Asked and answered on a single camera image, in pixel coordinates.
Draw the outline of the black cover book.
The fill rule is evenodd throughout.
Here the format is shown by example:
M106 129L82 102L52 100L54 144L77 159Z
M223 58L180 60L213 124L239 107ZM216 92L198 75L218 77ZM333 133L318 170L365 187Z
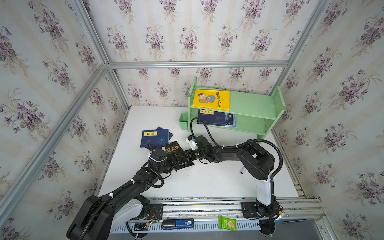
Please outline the black cover book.
M172 162L172 167L176 172L195 166L177 141L165 145L164 148L167 152L167 158Z

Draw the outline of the dark blue thick book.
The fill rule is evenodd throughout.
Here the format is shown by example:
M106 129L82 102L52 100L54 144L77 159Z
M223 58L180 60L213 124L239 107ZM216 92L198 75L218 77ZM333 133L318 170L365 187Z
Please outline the dark blue thick book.
M203 122L210 126L226 126L226 114L223 112L209 111L200 109L198 112L198 124Z

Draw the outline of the yellow cartoon cover book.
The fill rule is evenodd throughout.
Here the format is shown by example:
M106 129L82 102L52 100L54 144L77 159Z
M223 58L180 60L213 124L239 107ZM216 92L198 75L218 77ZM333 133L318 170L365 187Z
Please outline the yellow cartoon cover book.
M193 108L227 112L230 110L230 92L219 90L195 90Z

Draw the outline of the sci-fi cover magazine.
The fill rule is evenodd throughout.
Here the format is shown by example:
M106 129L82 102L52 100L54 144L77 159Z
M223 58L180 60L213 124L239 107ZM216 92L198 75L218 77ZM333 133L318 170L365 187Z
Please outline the sci-fi cover magazine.
M226 124L225 124L226 128L236 128L237 127L237 121L236 121L236 115L235 114L225 113L225 120L226 120Z

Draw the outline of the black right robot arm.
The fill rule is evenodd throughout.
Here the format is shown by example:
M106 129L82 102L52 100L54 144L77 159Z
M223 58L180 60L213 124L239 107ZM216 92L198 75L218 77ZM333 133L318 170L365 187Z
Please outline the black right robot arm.
M198 121L205 127L212 144L204 136L196 136L193 122ZM206 164L225 161L238 161L249 174L256 179L257 198L259 206L272 207L276 201L274 178L283 167L283 156L280 149L265 139L251 139L233 146L219 145L213 138L208 125L200 118L193 118L190 122L191 135L187 141L192 150L198 152Z

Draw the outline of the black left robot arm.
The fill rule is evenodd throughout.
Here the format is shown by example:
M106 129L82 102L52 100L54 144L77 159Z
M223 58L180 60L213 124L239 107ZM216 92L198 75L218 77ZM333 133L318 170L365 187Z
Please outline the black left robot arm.
M114 223L115 216L125 211L123 208L129 201L143 199L146 202L142 193L149 188L159 189L164 185L162 174L171 173L181 161L182 154L160 147L154 150L150 141L147 146L150 149L148 160L130 180L110 193L86 198L67 230L66 237L69 240L108 239L119 226Z

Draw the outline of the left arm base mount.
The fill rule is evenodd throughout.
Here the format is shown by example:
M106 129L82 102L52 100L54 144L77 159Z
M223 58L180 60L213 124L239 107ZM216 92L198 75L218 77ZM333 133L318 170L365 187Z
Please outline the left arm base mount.
M131 221L159 221L163 218L164 204L145 205L138 217Z

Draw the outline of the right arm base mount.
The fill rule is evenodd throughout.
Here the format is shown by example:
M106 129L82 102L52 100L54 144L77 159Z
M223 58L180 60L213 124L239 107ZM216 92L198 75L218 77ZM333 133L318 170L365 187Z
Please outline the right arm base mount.
M246 219L261 219L268 218L276 220L283 213L284 208L279 202L273 202L265 206L258 201L255 202L241 202L243 217Z

